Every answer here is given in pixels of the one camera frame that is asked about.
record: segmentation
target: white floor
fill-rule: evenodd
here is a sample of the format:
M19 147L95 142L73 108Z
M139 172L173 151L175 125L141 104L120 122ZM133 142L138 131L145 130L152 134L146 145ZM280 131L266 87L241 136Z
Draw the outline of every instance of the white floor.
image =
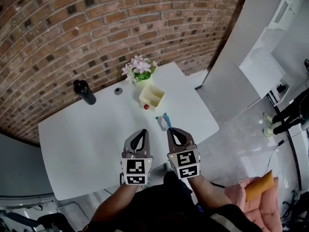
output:
M220 126L217 133L198 145L201 154L201 173L209 181L224 186L234 185L246 177L263 176L267 172L267 165L273 149L279 141L287 139L285 133L271 138L266 138L262 134L262 129L267 126L263 121L262 113L267 112L272 116L275 115L270 102L264 99L232 120L220 123L220 118L211 109L211 101L205 97L203 88L197 92ZM297 189L296 169L288 142L285 142L274 152L268 170L272 170L274 176L279 178L279 205L282 210L284 209L281 205L282 202L289 201L292 190ZM161 182L160 178L151 179L152 185ZM44 204L43 211L31 208L14 210L14 212L37 219L40 216L57 212L57 208L61 205L77 202L86 216L91 218L99 204L116 189L117 186L71 200L61 202L55 200L54 203ZM76 231L80 231L88 222L74 203L61 208L60 212L67 217ZM6 221L8 227L17 230L17 232L22 232L26 228L8 219Z

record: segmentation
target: white table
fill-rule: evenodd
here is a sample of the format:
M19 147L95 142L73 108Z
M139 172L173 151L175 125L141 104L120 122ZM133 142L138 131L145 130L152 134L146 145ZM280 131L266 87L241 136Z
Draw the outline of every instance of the white table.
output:
M149 132L153 168L167 162L167 134L155 119L165 112L172 126L191 133L196 144L218 131L208 108L175 63L157 68L153 82L165 91L156 111L141 108L137 88L122 81L95 93L94 105L78 101L39 124L43 159L58 200L118 184L124 142L137 130ZM114 94L118 87L123 89L119 96Z

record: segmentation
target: person's arm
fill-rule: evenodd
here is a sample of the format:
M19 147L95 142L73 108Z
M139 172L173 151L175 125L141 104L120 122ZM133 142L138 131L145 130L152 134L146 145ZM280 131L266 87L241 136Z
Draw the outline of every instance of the person's arm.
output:
M217 192L214 186L202 175L188 178L188 181L198 202L205 208L216 209L232 203L223 193Z
M97 208L91 222L108 222L116 218L132 201L139 185L122 184Z

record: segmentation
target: water bottle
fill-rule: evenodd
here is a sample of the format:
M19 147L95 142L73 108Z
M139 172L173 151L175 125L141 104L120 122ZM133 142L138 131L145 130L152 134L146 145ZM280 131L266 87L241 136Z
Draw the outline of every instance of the water bottle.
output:
M74 92L75 94L82 97L82 99L87 102L89 105L93 105L96 103L97 99L95 95L92 93L91 89L89 88L89 85L84 80L75 80L73 82L74 85Z

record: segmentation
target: brick wall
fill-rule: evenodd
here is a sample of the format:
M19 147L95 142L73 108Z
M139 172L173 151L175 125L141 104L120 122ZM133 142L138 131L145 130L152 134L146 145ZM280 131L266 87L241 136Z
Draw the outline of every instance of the brick wall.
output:
M244 0L0 0L0 131L39 143L38 123L122 80L134 55L211 67Z

